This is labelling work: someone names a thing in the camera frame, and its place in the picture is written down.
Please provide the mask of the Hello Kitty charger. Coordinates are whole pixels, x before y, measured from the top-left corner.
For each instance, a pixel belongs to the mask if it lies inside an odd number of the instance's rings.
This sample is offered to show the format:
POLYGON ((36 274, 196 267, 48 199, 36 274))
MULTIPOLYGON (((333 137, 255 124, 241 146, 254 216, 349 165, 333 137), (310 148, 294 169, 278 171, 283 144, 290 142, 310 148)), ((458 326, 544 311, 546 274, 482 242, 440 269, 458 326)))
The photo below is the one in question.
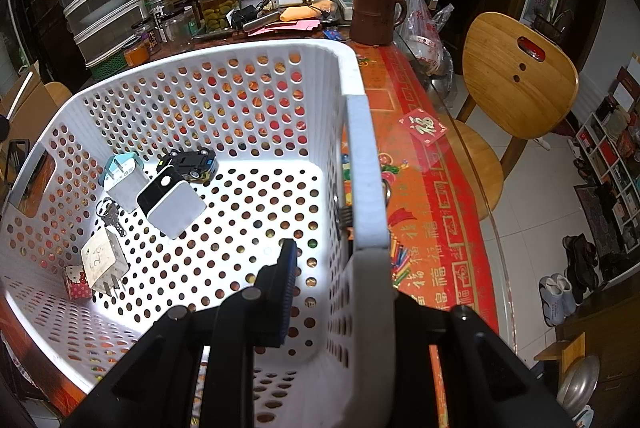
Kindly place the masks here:
POLYGON ((69 265, 62 272, 67 297, 70 300, 85 300, 92 297, 85 270, 81 265, 69 265))

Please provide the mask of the white charger with prongs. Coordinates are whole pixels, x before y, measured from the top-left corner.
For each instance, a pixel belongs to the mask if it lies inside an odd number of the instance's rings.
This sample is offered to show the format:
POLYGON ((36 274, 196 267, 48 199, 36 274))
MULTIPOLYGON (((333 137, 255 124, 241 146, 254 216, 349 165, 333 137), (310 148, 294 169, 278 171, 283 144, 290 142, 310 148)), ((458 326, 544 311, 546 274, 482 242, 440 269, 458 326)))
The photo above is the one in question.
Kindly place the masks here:
POLYGON ((81 249, 81 261, 90 289, 108 296, 120 289, 120 280, 129 270, 119 235, 111 227, 93 233, 81 249))

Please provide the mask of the black and white charger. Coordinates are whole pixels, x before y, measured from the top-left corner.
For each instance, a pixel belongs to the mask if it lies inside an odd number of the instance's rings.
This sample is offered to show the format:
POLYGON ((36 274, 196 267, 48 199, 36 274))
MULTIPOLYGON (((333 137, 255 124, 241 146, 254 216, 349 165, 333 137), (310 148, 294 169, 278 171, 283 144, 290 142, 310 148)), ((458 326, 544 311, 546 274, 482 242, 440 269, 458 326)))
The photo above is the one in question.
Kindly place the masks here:
POLYGON ((140 190, 137 204, 146 220, 171 240, 206 210, 198 193, 171 165, 164 167, 140 190))

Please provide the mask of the silver keys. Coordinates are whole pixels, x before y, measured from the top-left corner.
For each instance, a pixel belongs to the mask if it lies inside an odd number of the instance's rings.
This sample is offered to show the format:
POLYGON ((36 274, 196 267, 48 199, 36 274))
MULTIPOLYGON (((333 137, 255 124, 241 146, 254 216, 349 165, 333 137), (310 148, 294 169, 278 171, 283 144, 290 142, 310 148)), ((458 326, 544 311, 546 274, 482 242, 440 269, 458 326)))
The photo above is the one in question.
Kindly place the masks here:
POLYGON ((107 227, 112 227, 120 237, 126 237, 126 231, 119 222, 119 206, 110 197, 104 197, 96 204, 96 215, 107 227))

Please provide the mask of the white perforated plastic basket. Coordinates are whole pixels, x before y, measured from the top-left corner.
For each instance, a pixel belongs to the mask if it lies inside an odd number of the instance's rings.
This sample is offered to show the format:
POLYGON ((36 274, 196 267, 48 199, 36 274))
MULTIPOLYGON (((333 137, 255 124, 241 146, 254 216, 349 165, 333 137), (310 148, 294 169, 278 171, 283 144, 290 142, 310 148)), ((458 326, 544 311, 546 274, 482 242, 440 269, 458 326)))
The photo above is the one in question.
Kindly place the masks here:
POLYGON ((254 422, 381 427, 395 374, 390 233, 355 51, 331 40, 193 50, 122 72, 68 100, 32 146, 1 213, 1 330, 62 413, 174 306, 213 308, 297 246, 282 346, 255 353, 254 422), (170 150, 208 149, 191 185, 206 210, 175 240, 119 213, 129 265, 111 296, 70 300, 66 266, 104 228, 109 157, 154 177, 170 150))

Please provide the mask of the white plug adapter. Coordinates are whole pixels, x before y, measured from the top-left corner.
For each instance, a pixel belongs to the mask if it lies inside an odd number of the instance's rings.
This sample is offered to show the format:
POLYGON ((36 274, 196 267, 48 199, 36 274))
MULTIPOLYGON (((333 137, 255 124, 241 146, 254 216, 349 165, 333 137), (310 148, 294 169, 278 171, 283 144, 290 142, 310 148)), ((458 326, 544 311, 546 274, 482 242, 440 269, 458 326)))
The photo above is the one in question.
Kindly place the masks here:
POLYGON ((138 174, 131 174, 125 179, 118 181, 115 185, 111 180, 107 180, 103 186, 107 195, 113 199, 126 213, 132 213, 137 208, 137 196, 139 192, 148 184, 149 178, 143 179, 138 174))

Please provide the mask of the light blue charger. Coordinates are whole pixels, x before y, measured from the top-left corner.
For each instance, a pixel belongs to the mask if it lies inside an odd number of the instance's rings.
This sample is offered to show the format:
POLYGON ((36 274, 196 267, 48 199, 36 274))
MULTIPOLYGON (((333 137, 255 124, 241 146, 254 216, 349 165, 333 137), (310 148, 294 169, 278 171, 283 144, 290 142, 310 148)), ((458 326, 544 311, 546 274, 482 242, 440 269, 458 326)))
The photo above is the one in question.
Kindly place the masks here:
POLYGON ((107 180, 111 180, 115 185, 131 174, 138 174, 145 179, 144 165, 140 156, 134 152, 114 154, 107 159, 103 173, 99 176, 99 184, 105 185, 107 180))

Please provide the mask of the black toy car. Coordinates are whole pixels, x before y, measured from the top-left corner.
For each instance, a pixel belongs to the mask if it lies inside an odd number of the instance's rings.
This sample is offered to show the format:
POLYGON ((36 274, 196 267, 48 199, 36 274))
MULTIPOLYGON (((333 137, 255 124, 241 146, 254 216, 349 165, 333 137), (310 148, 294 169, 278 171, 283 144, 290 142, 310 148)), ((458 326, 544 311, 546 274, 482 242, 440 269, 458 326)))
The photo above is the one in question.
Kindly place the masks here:
POLYGON ((177 173, 191 183, 205 183, 212 179, 218 171, 216 154, 208 149, 176 150, 172 149, 163 155, 156 165, 156 172, 172 166, 177 173))

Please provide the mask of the white shoes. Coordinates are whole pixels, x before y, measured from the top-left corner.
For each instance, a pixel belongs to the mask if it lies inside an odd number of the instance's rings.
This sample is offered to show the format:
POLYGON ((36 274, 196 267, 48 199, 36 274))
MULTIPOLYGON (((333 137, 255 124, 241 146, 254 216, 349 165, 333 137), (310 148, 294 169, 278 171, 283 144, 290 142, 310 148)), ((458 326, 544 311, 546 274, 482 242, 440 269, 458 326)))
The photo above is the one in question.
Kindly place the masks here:
POLYGON ((573 286, 561 273, 543 277, 538 284, 544 323, 549 327, 560 326, 574 315, 577 309, 573 286))

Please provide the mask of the red fu sticker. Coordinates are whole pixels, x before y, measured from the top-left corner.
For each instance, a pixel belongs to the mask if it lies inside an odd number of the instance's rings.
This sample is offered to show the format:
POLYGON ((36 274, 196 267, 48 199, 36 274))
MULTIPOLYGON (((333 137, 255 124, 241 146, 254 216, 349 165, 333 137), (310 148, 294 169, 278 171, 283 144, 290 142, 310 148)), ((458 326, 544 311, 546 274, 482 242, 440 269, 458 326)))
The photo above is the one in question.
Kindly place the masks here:
POLYGON ((446 135, 448 127, 420 107, 413 109, 398 119, 398 123, 408 130, 411 136, 418 139, 425 147, 439 141, 446 135))

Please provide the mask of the green plastic basket base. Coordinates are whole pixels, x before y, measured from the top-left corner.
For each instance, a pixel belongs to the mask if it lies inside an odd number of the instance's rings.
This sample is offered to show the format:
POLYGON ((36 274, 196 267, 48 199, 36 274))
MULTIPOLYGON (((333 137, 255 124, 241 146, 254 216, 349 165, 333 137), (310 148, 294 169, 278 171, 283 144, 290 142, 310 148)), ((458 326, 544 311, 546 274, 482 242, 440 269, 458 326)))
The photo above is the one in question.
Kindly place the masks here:
POLYGON ((93 79, 96 82, 100 82, 105 80, 105 78, 126 70, 127 68, 128 64, 124 53, 122 51, 118 51, 116 54, 96 63, 95 66, 91 66, 90 71, 93 79))

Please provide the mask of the orange honey jar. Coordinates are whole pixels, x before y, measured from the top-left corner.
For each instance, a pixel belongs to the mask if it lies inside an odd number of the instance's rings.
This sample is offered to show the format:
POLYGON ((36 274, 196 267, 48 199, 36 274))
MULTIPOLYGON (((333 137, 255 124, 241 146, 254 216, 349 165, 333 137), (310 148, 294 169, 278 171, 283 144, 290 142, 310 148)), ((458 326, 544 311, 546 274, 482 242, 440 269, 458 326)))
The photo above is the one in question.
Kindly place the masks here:
POLYGON ((145 45, 145 41, 142 40, 142 38, 134 40, 124 49, 124 58, 127 66, 130 68, 142 66, 143 63, 148 62, 150 54, 148 46, 145 45))

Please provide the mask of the empty glass jar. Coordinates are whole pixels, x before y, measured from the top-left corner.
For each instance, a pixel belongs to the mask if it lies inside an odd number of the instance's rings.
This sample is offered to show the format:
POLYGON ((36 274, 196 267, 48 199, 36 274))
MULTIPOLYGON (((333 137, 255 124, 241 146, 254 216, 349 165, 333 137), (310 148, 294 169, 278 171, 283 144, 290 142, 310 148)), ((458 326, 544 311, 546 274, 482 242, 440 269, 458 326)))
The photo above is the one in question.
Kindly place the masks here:
POLYGON ((173 54, 182 54, 193 48, 193 38, 189 20, 183 10, 165 14, 161 19, 167 43, 173 54))

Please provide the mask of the clear plastic bag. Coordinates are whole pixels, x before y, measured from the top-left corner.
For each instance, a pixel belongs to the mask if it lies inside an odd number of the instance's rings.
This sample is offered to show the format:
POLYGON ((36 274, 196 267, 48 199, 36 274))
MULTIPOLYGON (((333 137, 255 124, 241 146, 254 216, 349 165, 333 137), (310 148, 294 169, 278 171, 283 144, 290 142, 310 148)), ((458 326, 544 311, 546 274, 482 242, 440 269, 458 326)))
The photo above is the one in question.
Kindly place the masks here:
POLYGON ((407 14, 398 26, 396 33, 410 49, 413 57, 424 67, 428 76, 451 77, 454 66, 450 53, 442 44, 439 32, 444 27, 454 6, 448 5, 432 16, 425 0, 404 0, 407 14))

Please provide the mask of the brown mug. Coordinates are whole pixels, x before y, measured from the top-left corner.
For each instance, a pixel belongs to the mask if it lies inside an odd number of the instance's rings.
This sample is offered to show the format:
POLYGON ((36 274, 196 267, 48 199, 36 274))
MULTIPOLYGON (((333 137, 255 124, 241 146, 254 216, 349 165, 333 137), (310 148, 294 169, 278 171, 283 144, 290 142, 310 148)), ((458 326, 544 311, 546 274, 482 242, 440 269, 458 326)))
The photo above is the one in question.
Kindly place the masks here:
POLYGON ((389 45, 394 29, 407 17, 405 0, 352 0, 352 3, 349 38, 359 44, 389 45))

